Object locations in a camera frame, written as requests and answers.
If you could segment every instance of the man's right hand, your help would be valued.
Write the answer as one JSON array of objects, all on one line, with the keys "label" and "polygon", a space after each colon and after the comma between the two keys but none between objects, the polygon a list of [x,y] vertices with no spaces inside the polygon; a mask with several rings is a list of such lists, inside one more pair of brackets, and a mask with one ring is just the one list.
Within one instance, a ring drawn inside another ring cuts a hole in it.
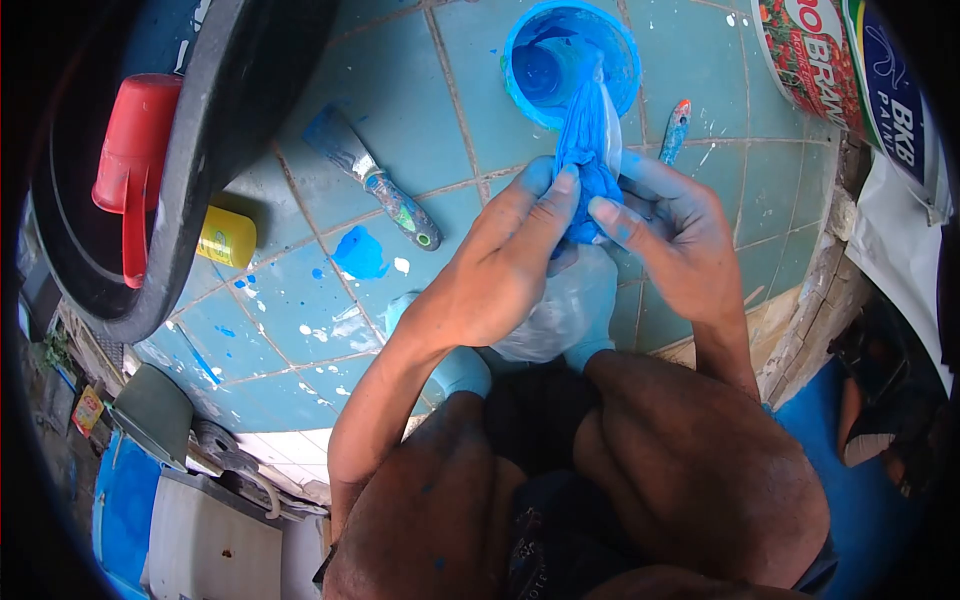
[{"label": "man's right hand", "polygon": [[626,149],[621,170],[620,186],[640,198],[640,212],[597,197],[590,201],[590,216],[614,242],[643,259],[679,316],[710,326],[737,322],[737,314],[742,319],[740,269],[716,192]]}]

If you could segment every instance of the red scoop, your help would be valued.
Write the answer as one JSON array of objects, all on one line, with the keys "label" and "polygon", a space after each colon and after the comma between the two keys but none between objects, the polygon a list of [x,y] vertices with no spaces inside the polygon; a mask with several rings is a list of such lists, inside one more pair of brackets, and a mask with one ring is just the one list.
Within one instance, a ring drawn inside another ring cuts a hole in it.
[{"label": "red scoop", "polygon": [[94,204],[123,215],[123,278],[134,289],[147,270],[146,212],[156,209],[182,83],[176,75],[144,73],[120,84],[90,192]]}]

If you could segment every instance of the blue paint cup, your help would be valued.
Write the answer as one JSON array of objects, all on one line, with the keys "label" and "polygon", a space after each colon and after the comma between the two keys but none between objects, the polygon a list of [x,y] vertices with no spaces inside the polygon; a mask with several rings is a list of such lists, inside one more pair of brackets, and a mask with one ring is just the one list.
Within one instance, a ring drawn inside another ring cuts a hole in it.
[{"label": "blue paint cup", "polygon": [[564,125],[577,85],[593,76],[602,57],[604,83],[623,116],[640,88],[640,56],[630,30],[580,0],[541,2],[507,36],[500,66],[504,86],[520,111],[551,131]]}]

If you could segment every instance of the fingernail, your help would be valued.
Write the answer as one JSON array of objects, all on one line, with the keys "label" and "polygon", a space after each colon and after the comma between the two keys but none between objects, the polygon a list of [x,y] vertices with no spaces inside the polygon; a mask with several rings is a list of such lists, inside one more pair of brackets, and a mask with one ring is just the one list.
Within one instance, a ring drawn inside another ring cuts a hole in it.
[{"label": "fingernail", "polygon": [[580,177],[580,170],[575,164],[568,164],[553,181],[553,188],[561,194],[569,194],[573,191],[577,179]]},{"label": "fingernail", "polygon": [[594,196],[587,205],[587,212],[600,223],[609,224],[616,221],[620,207],[602,196]]}]

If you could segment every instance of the tiled floor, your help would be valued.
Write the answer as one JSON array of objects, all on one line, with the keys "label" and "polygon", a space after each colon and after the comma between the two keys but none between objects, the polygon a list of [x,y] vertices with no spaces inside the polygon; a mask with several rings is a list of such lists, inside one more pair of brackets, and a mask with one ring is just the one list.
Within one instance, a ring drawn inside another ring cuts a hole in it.
[{"label": "tiled floor", "polygon": [[[689,98],[693,121],[676,166],[720,195],[748,307],[797,285],[821,228],[838,131],[777,92],[749,3],[592,3],[633,26],[643,64],[642,89],[621,120],[625,143],[655,156],[670,111]],[[325,446],[269,432],[333,425],[381,348],[387,302],[423,289],[483,203],[531,158],[552,154],[556,141],[524,119],[500,74],[503,43],[531,0],[344,4],[276,144],[211,201],[256,222],[250,268],[197,257],[169,325],[138,345],[146,360],[169,369],[202,415],[238,434],[256,432],[259,442],[251,444],[289,464],[325,465]],[[373,197],[300,140],[328,102],[397,184],[418,196],[444,233],[437,252],[413,247]],[[382,248],[383,277],[354,279],[330,259],[358,226]],[[687,336],[689,323],[665,306],[640,260],[610,253],[620,287],[617,345],[647,351]],[[409,261],[408,271],[396,267],[404,265],[398,258]],[[438,398],[428,388],[417,413]]]}]

